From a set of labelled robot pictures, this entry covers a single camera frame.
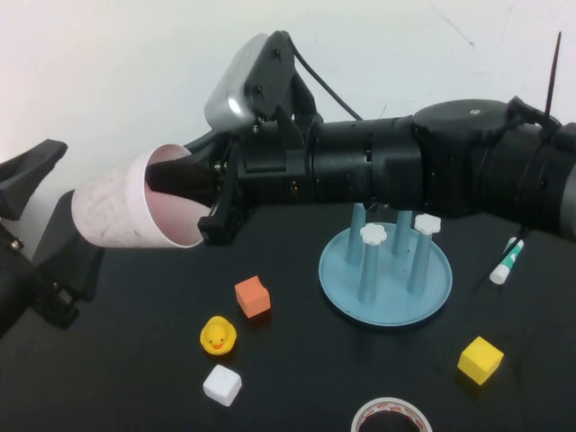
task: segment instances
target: orange cube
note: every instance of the orange cube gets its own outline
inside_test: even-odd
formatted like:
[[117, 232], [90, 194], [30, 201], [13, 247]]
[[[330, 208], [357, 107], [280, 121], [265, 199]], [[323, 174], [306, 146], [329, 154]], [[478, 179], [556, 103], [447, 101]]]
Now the orange cube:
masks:
[[260, 283], [258, 276], [251, 277], [244, 282], [237, 283], [236, 300], [240, 308], [249, 318], [270, 309], [270, 294]]

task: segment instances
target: yellow cube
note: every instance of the yellow cube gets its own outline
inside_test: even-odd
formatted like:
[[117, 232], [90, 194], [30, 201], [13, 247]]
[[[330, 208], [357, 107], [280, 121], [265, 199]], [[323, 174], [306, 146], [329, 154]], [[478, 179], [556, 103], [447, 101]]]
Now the yellow cube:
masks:
[[503, 356], [497, 348], [478, 336], [460, 355], [458, 369], [478, 384], [484, 384], [498, 369]]

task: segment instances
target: pink cup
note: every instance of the pink cup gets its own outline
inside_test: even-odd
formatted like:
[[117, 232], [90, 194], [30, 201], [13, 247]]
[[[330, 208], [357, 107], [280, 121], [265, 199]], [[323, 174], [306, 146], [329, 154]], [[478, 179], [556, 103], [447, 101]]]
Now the pink cup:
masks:
[[182, 146], [161, 146], [77, 188], [72, 218], [80, 234], [102, 248], [192, 248], [201, 243], [198, 220], [210, 209], [154, 192], [146, 184], [147, 166], [188, 155]]

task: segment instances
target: white flower-shaped cap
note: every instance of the white flower-shaped cap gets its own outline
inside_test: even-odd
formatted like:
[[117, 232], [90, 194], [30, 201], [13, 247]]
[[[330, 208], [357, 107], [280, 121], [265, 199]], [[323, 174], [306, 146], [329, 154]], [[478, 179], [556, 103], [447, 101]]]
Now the white flower-shaped cap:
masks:
[[362, 236], [362, 241], [366, 245], [371, 246], [378, 246], [388, 238], [386, 229], [384, 229], [382, 225], [375, 223], [366, 223], [366, 225], [360, 229], [360, 235]]
[[421, 232], [425, 236], [430, 236], [440, 232], [440, 218], [431, 214], [419, 214], [414, 222], [414, 230]]

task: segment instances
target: paper cup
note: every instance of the paper cup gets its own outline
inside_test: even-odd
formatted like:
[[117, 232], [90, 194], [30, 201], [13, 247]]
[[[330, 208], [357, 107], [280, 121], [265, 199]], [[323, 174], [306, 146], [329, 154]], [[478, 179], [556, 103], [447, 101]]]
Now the paper cup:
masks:
[[360, 425], [364, 423], [364, 420], [379, 411], [399, 412], [410, 418], [414, 424], [418, 426], [420, 432], [432, 432], [430, 423], [428, 423], [428, 420], [424, 417], [424, 414], [419, 411], [419, 409], [414, 405], [407, 403], [405, 400], [396, 398], [379, 398], [370, 400], [354, 416], [350, 432], [358, 432], [360, 430]]
[[198, 220], [210, 209], [154, 192], [146, 184], [148, 165], [188, 155], [184, 147], [161, 146], [77, 188], [72, 218], [80, 234], [102, 248], [192, 248], [201, 243]]

